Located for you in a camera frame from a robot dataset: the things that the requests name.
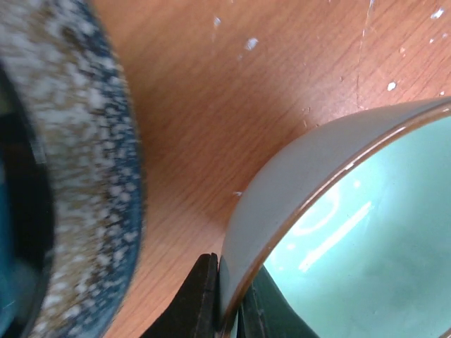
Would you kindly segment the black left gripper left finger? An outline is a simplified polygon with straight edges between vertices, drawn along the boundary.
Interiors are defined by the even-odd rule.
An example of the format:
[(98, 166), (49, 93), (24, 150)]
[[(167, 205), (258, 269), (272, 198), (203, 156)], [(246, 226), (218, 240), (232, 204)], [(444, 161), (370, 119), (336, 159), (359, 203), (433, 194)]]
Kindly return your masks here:
[(218, 256), (202, 254), (166, 310), (142, 334), (147, 338), (215, 335)]

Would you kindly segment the mint green ceramic bowl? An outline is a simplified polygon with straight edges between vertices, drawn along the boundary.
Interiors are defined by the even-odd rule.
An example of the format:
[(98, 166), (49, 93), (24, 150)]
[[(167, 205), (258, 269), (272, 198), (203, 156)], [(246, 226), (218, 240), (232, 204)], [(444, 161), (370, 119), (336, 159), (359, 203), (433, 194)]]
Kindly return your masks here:
[(316, 127), (254, 177), (219, 263), (218, 336), (260, 269), (309, 337), (450, 336), (450, 98)]

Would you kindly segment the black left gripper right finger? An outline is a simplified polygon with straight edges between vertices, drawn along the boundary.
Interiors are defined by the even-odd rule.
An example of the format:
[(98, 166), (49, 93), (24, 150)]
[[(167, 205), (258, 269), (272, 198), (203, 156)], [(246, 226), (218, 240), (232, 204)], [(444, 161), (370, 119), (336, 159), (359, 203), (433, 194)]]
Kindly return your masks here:
[(240, 337), (309, 337), (309, 326), (294, 312), (262, 267), (239, 309)]

